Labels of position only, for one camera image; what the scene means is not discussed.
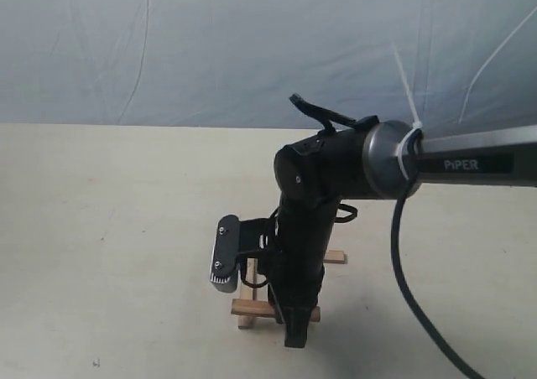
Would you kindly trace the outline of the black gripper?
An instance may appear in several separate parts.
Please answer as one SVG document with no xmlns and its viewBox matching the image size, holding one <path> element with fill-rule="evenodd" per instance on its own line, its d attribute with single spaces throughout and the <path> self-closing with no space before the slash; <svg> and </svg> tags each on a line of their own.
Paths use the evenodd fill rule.
<svg viewBox="0 0 537 379">
<path fill-rule="evenodd" d="M 258 273 L 268 279 L 268 302 L 284 311 L 284 346 L 304 348 L 308 339 L 311 311 L 317 307 L 325 274 L 325 244 L 307 244 L 277 250 L 260 249 Z"/>
</svg>

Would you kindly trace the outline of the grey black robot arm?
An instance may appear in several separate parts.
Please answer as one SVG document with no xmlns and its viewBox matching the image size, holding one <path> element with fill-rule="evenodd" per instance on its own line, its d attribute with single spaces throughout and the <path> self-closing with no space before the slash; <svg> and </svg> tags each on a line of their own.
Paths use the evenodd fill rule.
<svg viewBox="0 0 537 379">
<path fill-rule="evenodd" d="M 403 199 L 421 184 L 533 187 L 536 129 L 427 138 L 404 122 L 370 118 L 356 129 L 283 146 L 274 174 L 279 207 L 263 232 L 271 253 L 269 300 L 285 328 L 285 345 L 302 348 L 342 201 Z"/>
</svg>

